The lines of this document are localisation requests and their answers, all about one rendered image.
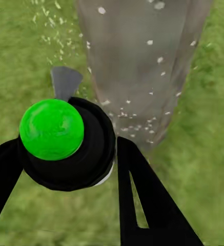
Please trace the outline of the pesticide atomizer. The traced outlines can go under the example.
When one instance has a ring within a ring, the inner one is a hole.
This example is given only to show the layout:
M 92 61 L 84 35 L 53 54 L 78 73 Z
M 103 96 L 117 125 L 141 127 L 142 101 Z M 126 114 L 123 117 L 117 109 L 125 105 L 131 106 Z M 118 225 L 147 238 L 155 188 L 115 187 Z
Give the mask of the pesticide atomizer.
M 71 192 L 104 183 L 117 153 L 113 123 L 95 102 L 73 98 L 84 75 L 73 67 L 50 71 L 55 99 L 29 107 L 17 137 L 25 172 L 49 190 Z

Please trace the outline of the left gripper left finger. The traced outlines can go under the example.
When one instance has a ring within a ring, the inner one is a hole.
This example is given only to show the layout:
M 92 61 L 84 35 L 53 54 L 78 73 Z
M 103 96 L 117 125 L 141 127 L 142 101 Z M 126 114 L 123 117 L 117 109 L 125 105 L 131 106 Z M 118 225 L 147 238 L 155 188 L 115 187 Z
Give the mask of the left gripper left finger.
M 22 170 L 23 167 L 18 158 L 17 139 L 0 145 L 0 214 Z

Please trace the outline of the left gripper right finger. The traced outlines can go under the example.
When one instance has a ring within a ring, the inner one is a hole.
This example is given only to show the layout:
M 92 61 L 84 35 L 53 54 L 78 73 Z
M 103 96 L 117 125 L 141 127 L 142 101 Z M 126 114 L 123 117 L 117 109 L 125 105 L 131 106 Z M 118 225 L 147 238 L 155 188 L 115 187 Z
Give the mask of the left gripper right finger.
M 121 246 L 203 246 L 136 144 L 117 139 Z M 148 229 L 137 224 L 133 177 Z

